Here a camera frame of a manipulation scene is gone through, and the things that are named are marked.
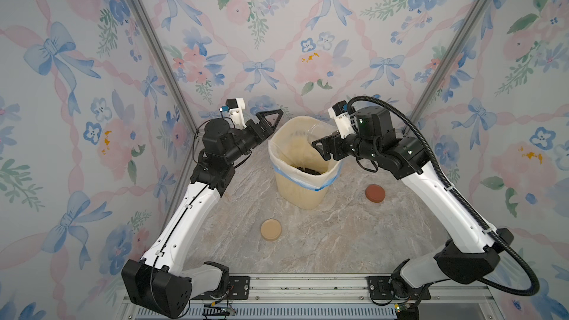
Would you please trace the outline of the red jar lid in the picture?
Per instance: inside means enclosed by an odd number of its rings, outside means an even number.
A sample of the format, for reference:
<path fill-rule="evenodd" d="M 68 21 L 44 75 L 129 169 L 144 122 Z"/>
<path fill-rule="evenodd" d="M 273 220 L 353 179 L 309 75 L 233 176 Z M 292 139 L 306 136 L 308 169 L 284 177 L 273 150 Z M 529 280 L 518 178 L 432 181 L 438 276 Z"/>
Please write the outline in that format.
<path fill-rule="evenodd" d="M 373 203 L 381 203 L 386 198 L 385 189 L 379 185 L 368 185 L 365 189 L 365 197 Z"/>

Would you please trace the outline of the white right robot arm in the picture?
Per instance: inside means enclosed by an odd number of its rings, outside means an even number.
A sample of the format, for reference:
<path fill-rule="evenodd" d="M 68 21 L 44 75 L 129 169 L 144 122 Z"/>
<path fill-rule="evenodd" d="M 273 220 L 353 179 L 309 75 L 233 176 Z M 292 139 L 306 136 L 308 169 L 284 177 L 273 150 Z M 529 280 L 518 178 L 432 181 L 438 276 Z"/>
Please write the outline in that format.
<path fill-rule="evenodd" d="M 342 101 L 328 113 L 337 130 L 312 142 L 321 157 L 339 161 L 352 156 L 369 161 L 372 173 L 390 172 L 421 198 L 449 235 L 433 253 L 404 261 L 392 272 L 391 287 L 398 297 L 446 279 L 471 284 L 495 270 L 504 248 L 456 200 L 455 189 L 443 184 L 419 139 L 397 137 L 389 110 L 375 105 L 350 115 Z"/>

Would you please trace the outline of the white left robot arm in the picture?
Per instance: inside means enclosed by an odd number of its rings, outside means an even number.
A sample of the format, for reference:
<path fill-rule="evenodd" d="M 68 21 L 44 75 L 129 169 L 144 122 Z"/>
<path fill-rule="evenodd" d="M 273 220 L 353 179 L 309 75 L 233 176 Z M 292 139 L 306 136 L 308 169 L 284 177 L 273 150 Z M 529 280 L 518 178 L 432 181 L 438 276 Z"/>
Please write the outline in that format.
<path fill-rule="evenodd" d="M 233 179 L 240 158 L 268 140 L 284 113 L 277 109 L 256 114 L 256 121 L 241 120 L 240 109 L 229 118 L 207 121 L 186 193 L 174 215 L 153 245 L 122 268 L 130 301 L 169 319 L 180 319 L 191 299 L 210 293 L 222 298 L 229 292 L 229 269 L 205 262 L 183 272 L 185 257 L 207 215 L 216 207 Z"/>

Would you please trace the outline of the translucent bin liner blue band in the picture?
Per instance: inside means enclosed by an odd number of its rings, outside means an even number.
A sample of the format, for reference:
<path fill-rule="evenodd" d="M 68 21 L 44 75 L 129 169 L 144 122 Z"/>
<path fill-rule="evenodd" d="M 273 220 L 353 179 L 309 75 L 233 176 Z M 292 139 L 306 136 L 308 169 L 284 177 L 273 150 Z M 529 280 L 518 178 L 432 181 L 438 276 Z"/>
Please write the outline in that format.
<path fill-rule="evenodd" d="M 319 122 L 321 121 L 310 116 L 298 116 L 280 127 L 268 142 L 273 166 L 290 177 L 308 180 L 308 174 L 323 175 L 338 164 L 342 165 L 340 161 L 325 161 L 319 152 L 308 144 L 306 133 Z"/>

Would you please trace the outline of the cream ribbed trash bin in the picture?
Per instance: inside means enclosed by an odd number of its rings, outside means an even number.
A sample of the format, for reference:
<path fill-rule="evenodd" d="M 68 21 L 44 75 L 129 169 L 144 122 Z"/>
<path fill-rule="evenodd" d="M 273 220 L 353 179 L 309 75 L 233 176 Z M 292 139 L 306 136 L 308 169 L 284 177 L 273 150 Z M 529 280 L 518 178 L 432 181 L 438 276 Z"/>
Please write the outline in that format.
<path fill-rule="evenodd" d="M 282 198 L 304 210 L 318 207 L 330 186 L 339 178 L 342 165 L 338 164 L 323 175 L 308 174 L 308 180 L 299 180 L 274 167 L 277 190 Z"/>

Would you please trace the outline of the aluminium mounting rail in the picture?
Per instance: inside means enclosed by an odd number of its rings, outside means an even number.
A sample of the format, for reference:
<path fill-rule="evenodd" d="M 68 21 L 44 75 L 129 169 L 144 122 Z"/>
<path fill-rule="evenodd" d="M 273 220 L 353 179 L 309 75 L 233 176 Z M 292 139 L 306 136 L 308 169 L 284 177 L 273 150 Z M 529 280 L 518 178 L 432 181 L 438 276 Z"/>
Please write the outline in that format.
<path fill-rule="evenodd" d="M 181 319 L 503 319 L 480 283 L 443 281 L 423 296 L 391 299 L 384 275 L 238 274 L 221 301 L 199 296 Z"/>

